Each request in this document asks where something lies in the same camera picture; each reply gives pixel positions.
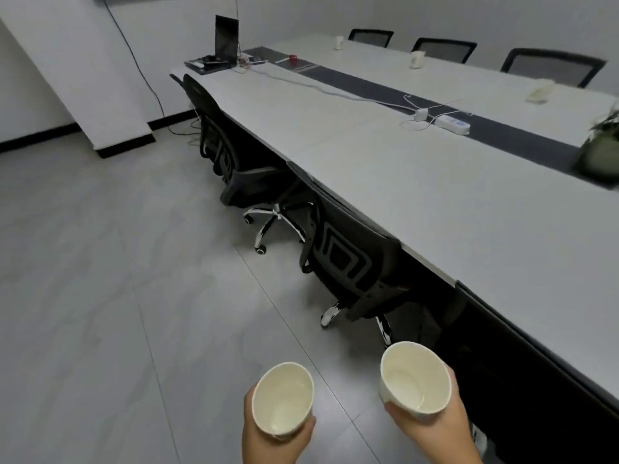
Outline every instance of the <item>cup rim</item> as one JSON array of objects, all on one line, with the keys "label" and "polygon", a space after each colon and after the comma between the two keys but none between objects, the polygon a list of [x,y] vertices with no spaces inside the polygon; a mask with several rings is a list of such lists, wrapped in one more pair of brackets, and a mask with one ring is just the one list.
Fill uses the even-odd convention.
[{"label": "cup rim", "polygon": [[447,370],[447,366],[445,365],[445,361],[443,361],[441,359],[441,357],[439,357],[435,352],[433,352],[432,350],[430,350],[428,347],[426,347],[425,345],[422,345],[420,343],[417,342],[409,342],[409,341],[405,341],[405,342],[397,342],[394,344],[391,344],[389,346],[389,348],[387,350],[384,351],[383,353],[383,357],[381,358],[381,381],[383,382],[385,388],[387,388],[387,390],[389,390],[389,393],[396,399],[398,399],[398,401],[401,404],[404,404],[399,397],[396,397],[395,394],[393,394],[393,391],[391,390],[391,388],[389,388],[389,385],[387,385],[387,383],[384,380],[384,359],[385,356],[387,355],[387,352],[389,350],[391,350],[393,347],[395,347],[396,345],[401,345],[401,344],[410,344],[410,345],[414,345],[415,348],[421,347],[423,350],[427,350],[429,351],[433,356],[435,356],[437,358],[437,360],[439,362],[441,362],[441,365],[443,367],[443,370],[445,371],[445,374],[447,375],[447,379],[449,381],[449,394],[447,395],[447,400],[445,401],[445,403],[443,405],[441,405],[440,407],[436,407],[434,409],[430,409],[428,411],[420,411],[420,410],[415,410],[414,408],[410,408],[409,410],[412,410],[415,413],[422,413],[422,414],[434,414],[434,413],[439,413],[441,410],[445,409],[445,407],[447,406],[447,404],[449,403],[449,401],[451,400],[451,394],[453,393],[453,384],[451,383],[451,375],[449,374],[449,371]]},{"label": "cup rim", "polygon": [[[305,371],[305,373],[308,375],[309,377],[309,382],[311,383],[311,402],[309,403],[309,406],[307,408],[307,410],[305,411],[305,419],[303,421],[301,421],[301,423],[299,423],[298,425],[295,425],[294,427],[292,427],[289,430],[285,430],[282,431],[281,433],[277,433],[274,434],[270,431],[267,431],[266,429],[264,429],[258,422],[258,420],[256,419],[256,406],[255,406],[255,401],[256,401],[256,391],[258,390],[258,388],[260,387],[260,384],[262,383],[262,380],[264,378],[266,378],[273,370],[279,368],[279,367],[283,367],[285,365],[294,365],[294,366],[298,366],[301,369],[303,369],[303,371]],[[256,384],[256,387],[254,388],[254,393],[251,396],[251,415],[254,418],[254,422],[256,423],[256,425],[258,425],[258,428],[266,433],[267,435],[271,435],[271,436],[284,436],[284,435],[288,435],[292,432],[294,432],[295,430],[297,430],[299,428],[299,426],[301,426],[303,424],[303,422],[307,419],[308,414],[310,413],[310,410],[312,408],[312,406],[314,405],[314,378],[312,377],[311,373],[307,370],[307,368],[305,366],[303,366],[302,364],[298,364],[294,361],[285,361],[283,363],[279,363],[276,364],[274,367],[270,368],[266,373],[264,373],[262,375],[262,377],[260,378],[260,381],[258,381],[258,383]]]}]

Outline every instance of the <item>person's left hand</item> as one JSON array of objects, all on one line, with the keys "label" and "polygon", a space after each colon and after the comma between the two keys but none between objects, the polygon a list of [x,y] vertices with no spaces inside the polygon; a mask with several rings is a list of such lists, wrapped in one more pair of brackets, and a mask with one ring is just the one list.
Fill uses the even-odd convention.
[{"label": "person's left hand", "polygon": [[251,399],[254,397],[256,384],[245,394],[243,416],[243,464],[295,464],[303,450],[310,444],[311,435],[316,424],[316,417],[310,417],[296,433],[285,442],[262,432],[254,421],[251,412]]}]

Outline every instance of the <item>tile floor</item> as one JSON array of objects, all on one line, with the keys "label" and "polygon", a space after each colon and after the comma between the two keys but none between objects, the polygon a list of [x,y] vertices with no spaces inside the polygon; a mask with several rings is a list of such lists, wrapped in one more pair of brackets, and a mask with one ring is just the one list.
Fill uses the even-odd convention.
[{"label": "tile floor", "polygon": [[334,299],[295,234],[256,254],[209,162],[156,136],[106,160],[82,134],[0,155],[0,461],[240,463],[244,393],[297,361],[318,419],[300,463],[426,462],[378,398],[375,323],[321,330]]}]

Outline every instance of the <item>office chair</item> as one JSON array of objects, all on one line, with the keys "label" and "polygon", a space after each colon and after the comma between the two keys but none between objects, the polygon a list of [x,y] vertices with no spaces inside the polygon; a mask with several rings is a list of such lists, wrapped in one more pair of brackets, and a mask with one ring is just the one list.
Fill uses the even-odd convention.
[{"label": "office chair", "polygon": [[606,60],[543,49],[512,49],[501,67],[504,73],[530,78],[548,78],[568,86],[585,88]]},{"label": "office chair", "polygon": [[349,35],[349,41],[361,42],[376,47],[387,47],[393,36],[393,31],[380,29],[353,29]]},{"label": "office chair", "polygon": [[221,110],[213,97],[194,78],[185,75],[183,83],[191,102],[201,114],[202,122],[216,133],[221,142],[213,156],[213,170],[226,184],[220,200],[226,206],[249,208],[243,214],[245,223],[252,224],[252,214],[270,215],[260,228],[254,242],[259,254],[266,252],[262,238],[271,225],[284,220],[305,241],[304,230],[289,216],[289,211],[311,205],[304,200],[303,186],[286,167],[285,162],[263,146],[249,133],[231,121],[215,122]]},{"label": "office chair", "polygon": [[393,237],[364,221],[320,187],[305,171],[290,169],[314,194],[299,264],[314,272],[337,298],[321,317],[326,328],[347,310],[349,320],[376,318],[385,347],[394,343],[385,314],[417,297],[433,276]]},{"label": "office chair", "polygon": [[619,461],[619,401],[464,285],[456,293],[435,350],[498,457],[506,464]]},{"label": "office chair", "polygon": [[476,42],[420,37],[417,39],[417,42],[415,42],[412,52],[424,51],[428,57],[434,59],[466,63],[476,46]]}]

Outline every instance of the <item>black baseboard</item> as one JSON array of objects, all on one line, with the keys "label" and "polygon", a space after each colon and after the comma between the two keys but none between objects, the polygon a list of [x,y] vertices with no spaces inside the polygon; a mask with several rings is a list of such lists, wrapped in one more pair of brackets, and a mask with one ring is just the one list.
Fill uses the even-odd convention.
[{"label": "black baseboard", "polygon": [[157,119],[156,121],[150,121],[149,127],[151,130],[155,131],[164,127],[169,127],[170,125],[178,124],[179,122],[188,121],[190,119],[197,119],[196,109],[190,109],[185,112],[174,114],[173,116],[167,116],[162,119]]},{"label": "black baseboard", "polygon": [[144,135],[143,137],[137,137],[136,139],[117,143],[116,145],[112,145],[111,147],[102,148],[100,150],[97,150],[97,154],[102,158],[110,158],[112,156],[119,155],[120,153],[124,153],[125,151],[130,151],[134,150],[135,148],[143,147],[144,145],[148,145],[150,143],[155,143],[155,137],[152,133]]},{"label": "black baseboard", "polygon": [[[169,127],[170,125],[178,124],[179,122],[184,122],[184,121],[188,121],[190,119],[195,119],[195,118],[197,118],[196,111],[194,109],[191,109],[189,111],[181,112],[179,114],[174,114],[173,116],[167,116],[162,119],[150,121],[148,122],[148,124],[151,130],[155,131],[155,130],[162,129],[164,127]],[[60,127],[56,127],[55,129],[44,130],[43,132],[36,132],[31,135],[26,135],[25,137],[19,137],[18,139],[1,142],[0,153],[4,153],[5,151],[18,150],[19,148],[29,147],[31,145],[36,145],[37,143],[42,143],[43,141],[57,139],[59,137],[64,137],[65,135],[70,135],[72,133],[77,133],[81,131],[82,129],[80,128],[78,124],[72,123],[72,124],[67,124],[67,125],[62,125]],[[121,147],[121,145],[124,145],[125,143],[129,143],[132,141],[133,140],[129,140],[124,143],[119,143],[117,145],[114,145],[114,147]],[[136,148],[136,147],[128,148],[125,151],[132,150],[133,148]]]},{"label": "black baseboard", "polygon": [[19,137],[18,139],[3,141],[0,143],[0,153],[18,150],[19,148],[29,147],[43,141],[57,139],[77,132],[81,132],[81,128],[76,123],[62,125],[54,129],[44,130],[43,132],[36,132],[31,135],[26,135],[25,137]]}]

